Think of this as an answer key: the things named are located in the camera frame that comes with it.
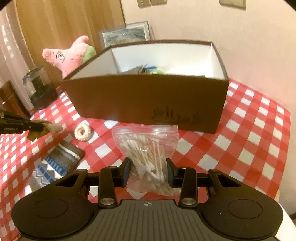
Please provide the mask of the beige small cloth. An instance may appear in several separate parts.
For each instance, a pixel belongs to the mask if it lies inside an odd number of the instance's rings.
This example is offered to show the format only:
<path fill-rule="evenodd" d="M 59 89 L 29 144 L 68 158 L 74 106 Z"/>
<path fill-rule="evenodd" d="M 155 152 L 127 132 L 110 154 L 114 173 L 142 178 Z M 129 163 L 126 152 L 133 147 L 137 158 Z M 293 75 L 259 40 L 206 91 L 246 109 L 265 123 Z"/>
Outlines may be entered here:
<path fill-rule="evenodd" d="M 60 132 L 63 130 L 62 125 L 55 123 L 55 122 L 50 122 L 47 120 L 32 120 L 31 121 L 31 126 L 33 128 L 35 127 L 40 127 L 42 126 L 42 130 L 29 130 L 27 139 L 31 142 L 33 142 L 35 139 L 39 139 L 49 133 L 52 135 Z"/>

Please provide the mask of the bag of cotton swabs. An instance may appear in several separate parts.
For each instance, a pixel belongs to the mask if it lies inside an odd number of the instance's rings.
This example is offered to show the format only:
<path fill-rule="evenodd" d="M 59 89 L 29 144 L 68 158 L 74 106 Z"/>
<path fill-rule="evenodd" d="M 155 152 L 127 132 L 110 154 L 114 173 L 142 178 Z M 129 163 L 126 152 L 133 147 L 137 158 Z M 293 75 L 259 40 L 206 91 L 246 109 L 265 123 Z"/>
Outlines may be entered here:
<path fill-rule="evenodd" d="M 169 186 L 167 168 L 167 158 L 173 156 L 178 145 L 178 126 L 116 126 L 112 136 L 123 156 L 132 161 L 127 183 L 130 190 L 179 195 L 180 188 Z"/>

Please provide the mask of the green tissue packet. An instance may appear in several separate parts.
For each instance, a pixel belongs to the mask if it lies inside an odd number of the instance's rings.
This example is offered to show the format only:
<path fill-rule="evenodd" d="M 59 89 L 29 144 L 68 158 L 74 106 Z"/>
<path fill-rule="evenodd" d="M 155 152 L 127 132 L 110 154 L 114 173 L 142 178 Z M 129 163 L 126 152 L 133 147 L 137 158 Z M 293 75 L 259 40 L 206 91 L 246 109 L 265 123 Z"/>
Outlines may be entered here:
<path fill-rule="evenodd" d="M 165 71 L 163 70 L 163 68 L 157 67 L 157 69 L 146 70 L 146 73 L 148 73 L 148 74 L 165 74 Z"/>

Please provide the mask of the dark round jar base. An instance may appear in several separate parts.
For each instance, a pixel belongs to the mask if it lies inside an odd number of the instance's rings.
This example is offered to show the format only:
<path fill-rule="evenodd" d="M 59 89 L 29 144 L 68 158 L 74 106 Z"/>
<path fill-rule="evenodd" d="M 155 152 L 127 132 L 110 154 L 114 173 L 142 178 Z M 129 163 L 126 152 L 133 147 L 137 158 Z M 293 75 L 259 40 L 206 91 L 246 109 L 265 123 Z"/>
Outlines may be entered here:
<path fill-rule="evenodd" d="M 36 109 L 41 110 L 48 107 L 57 97 L 58 94 L 55 86 L 53 84 L 47 84 L 43 86 L 43 93 L 35 92 L 30 97 L 30 101 Z"/>

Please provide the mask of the blue grey patterned cloth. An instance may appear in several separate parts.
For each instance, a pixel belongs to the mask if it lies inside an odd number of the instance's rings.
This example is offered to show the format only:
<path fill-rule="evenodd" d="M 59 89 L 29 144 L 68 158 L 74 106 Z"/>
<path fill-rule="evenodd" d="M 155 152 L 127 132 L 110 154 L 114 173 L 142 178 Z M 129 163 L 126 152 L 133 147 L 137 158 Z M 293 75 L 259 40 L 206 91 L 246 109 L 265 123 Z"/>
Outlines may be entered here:
<path fill-rule="evenodd" d="M 35 169 L 29 178 L 30 189 L 32 192 L 37 191 L 73 172 L 84 156 L 84 150 L 61 141 L 48 156 L 36 161 Z"/>

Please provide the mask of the glass jar with lid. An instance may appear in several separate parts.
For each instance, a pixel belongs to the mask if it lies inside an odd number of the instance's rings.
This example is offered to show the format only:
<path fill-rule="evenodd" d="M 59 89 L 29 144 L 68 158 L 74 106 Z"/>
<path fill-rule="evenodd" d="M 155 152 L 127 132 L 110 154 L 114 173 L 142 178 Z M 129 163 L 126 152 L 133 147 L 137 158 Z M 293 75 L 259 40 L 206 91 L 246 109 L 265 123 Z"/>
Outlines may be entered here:
<path fill-rule="evenodd" d="M 37 66 L 33 70 L 29 71 L 22 80 L 29 98 L 31 98 L 34 94 L 42 96 L 46 91 L 45 86 L 52 83 L 44 69 L 44 66 Z"/>

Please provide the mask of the white donut shaped toy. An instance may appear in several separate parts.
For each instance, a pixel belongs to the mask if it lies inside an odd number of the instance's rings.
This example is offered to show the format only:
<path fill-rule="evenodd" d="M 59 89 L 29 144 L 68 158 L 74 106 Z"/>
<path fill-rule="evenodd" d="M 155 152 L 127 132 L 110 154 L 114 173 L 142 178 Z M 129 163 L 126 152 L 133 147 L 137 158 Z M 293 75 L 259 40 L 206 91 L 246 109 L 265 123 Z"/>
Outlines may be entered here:
<path fill-rule="evenodd" d="M 92 129 L 85 123 L 80 123 L 74 130 L 74 137 L 81 142 L 87 142 L 91 139 L 91 136 Z"/>

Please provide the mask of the sheer white curtain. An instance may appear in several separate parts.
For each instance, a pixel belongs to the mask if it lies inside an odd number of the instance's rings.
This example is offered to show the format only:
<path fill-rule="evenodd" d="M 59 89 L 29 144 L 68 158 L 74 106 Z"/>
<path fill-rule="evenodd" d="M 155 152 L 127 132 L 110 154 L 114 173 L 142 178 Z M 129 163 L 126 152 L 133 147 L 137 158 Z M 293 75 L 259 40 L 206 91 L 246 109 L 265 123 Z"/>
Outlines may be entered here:
<path fill-rule="evenodd" d="M 20 48 L 15 40 L 13 29 L 9 22 L 7 7 L 1 10 L 1 51 L 12 77 L 11 82 L 25 108 L 30 111 L 33 105 L 23 85 L 23 77 L 29 72 Z"/>

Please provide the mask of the red white checkered tablecloth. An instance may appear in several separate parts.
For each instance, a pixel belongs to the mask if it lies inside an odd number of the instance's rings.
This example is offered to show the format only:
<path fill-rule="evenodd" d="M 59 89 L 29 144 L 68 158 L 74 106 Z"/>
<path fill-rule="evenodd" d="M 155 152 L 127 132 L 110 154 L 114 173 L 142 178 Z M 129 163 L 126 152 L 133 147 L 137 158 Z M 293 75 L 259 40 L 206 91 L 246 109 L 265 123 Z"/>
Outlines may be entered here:
<path fill-rule="evenodd" d="M 31 193 L 29 178 L 35 163 L 44 159 L 61 141 L 85 151 L 79 168 L 98 172 L 123 161 L 112 137 L 118 122 L 82 118 L 63 90 L 46 109 L 33 119 L 54 121 L 62 132 L 33 142 L 26 134 L 1 135 L 1 240 L 19 236 L 11 210 L 22 197 Z M 74 130 L 85 123 L 92 129 L 91 139 L 81 142 Z M 226 102 L 215 134 L 181 130 L 172 161 L 198 172 L 216 168 L 237 180 L 275 197 L 282 180 L 290 140 L 290 113 L 260 92 L 231 80 Z"/>

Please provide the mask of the pink starfish plush toy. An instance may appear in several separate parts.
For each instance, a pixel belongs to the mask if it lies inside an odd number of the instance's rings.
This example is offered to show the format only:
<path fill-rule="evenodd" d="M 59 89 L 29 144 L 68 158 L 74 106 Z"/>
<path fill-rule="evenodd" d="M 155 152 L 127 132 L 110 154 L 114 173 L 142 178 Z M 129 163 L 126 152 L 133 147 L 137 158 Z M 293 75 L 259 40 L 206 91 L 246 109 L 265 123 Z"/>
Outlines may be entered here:
<path fill-rule="evenodd" d="M 43 58 L 62 72 L 66 78 L 75 69 L 96 55 L 95 48 L 87 44 L 88 36 L 78 37 L 69 49 L 49 49 L 42 52 Z"/>

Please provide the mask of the brown cardboard box white inside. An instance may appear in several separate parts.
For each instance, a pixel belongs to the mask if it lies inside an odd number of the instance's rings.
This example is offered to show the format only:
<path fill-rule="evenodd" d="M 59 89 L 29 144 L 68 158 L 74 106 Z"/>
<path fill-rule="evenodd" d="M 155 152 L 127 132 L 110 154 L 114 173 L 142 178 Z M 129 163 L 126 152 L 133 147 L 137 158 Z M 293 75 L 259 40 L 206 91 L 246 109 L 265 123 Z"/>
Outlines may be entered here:
<path fill-rule="evenodd" d="M 165 74 L 121 74 L 140 65 Z M 84 118 L 215 133 L 229 78 L 212 42 L 158 40 L 111 46 L 61 86 Z"/>

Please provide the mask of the orange brown curtain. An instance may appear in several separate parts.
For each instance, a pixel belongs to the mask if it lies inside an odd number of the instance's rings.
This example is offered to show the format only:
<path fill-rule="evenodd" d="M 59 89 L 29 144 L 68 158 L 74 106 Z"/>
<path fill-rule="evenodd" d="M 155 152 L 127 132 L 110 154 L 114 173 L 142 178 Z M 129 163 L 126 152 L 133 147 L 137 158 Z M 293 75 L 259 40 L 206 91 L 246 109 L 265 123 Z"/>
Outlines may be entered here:
<path fill-rule="evenodd" d="M 23 37 L 35 66 L 59 86 L 62 73 L 42 57 L 45 48 L 68 49 L 80 36 L 101 50 L 99 31 L 125 23 L 120 1 L 15 1 Z"/>

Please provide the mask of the framed picture against wall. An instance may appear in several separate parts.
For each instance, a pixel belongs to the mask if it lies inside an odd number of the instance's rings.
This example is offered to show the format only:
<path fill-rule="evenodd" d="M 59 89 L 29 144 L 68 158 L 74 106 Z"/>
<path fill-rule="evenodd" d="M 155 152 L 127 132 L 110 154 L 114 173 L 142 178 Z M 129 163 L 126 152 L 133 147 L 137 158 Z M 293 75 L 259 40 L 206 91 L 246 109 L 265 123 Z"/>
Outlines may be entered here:
<path fill-rule="evenodd" d="M 150 41 L 151 34 L 148 21 L 124 24 L 99 31 L 101 49 L 113 45 Z"/>

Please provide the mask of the double wall socket plate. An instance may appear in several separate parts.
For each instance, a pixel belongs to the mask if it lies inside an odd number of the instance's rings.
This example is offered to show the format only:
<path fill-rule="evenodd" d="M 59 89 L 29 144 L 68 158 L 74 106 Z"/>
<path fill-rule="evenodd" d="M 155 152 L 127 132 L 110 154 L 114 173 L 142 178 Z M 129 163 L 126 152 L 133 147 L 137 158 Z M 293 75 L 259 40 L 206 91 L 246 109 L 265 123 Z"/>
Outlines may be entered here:
<path fill-rule="evenodd" d="M 139 8 L 147 8 L 150 6 L 159 6 L 167 4 L 167 0 L 137 0 Z"/>

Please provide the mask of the single wall outlet plate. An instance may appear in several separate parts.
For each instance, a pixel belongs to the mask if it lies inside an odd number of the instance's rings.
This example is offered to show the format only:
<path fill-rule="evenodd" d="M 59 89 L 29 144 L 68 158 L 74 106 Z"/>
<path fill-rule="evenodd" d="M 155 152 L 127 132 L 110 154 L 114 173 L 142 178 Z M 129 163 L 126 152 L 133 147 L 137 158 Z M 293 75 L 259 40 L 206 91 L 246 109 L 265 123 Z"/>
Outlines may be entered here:
<path fill-rule="evenodd" d="M 221 6 L 246 10 L 246 0 L 219 0 Z"/>

